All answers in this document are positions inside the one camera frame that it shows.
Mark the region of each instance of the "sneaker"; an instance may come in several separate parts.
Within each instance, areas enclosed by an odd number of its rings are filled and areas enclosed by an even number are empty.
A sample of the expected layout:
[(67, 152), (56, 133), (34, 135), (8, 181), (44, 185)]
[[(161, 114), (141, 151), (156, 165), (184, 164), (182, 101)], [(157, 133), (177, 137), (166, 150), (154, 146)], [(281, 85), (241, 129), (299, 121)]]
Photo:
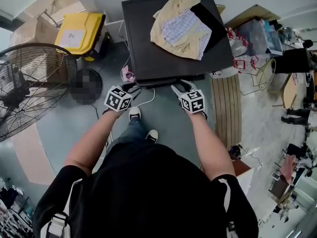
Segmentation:
[(159, 133), (156, 129), (151, 129), (147, 134), (145, 141), (156, 143), (159, 138)]
[(132, 107), (129, 111), (129, 120), (132, 118), (141, 119), (141, 110), (138, 107)]

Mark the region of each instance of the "sticker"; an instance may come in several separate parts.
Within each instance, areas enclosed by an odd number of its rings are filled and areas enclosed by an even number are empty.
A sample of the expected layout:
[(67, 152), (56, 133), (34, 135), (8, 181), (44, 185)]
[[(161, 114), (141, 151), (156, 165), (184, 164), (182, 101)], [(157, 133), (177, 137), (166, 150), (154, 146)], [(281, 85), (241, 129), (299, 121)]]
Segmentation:
[(62, 48), (78, 48), (84, 37), (84, 30), (64, 30), (59, 46)]

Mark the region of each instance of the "fan guard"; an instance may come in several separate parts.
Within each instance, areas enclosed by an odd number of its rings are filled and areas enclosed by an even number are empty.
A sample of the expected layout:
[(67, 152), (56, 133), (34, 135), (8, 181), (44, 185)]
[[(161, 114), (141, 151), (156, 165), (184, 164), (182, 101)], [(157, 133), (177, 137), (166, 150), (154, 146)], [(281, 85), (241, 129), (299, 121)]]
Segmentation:
[(55, 108), (76, 74), (74, 56), (59, 46), (27, 43), (0, 53), (0, 141)]

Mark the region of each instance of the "black table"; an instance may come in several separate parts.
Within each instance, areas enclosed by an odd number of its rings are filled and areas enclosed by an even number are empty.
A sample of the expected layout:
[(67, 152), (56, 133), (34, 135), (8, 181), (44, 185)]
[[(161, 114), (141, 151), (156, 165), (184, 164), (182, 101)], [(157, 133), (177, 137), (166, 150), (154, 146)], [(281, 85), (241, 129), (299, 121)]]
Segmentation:
[[(150, 41), (153, 15), (168, 0), (129, 0), (122, 2), (130, 48), (132, 70), (138, 83), (158, 83), (186, 78), (233, 66), (227, 37), (204, 53), (201, 61), (175, 56)], [(202, 5), (223, 25), (213, 0), (201, 0)]]

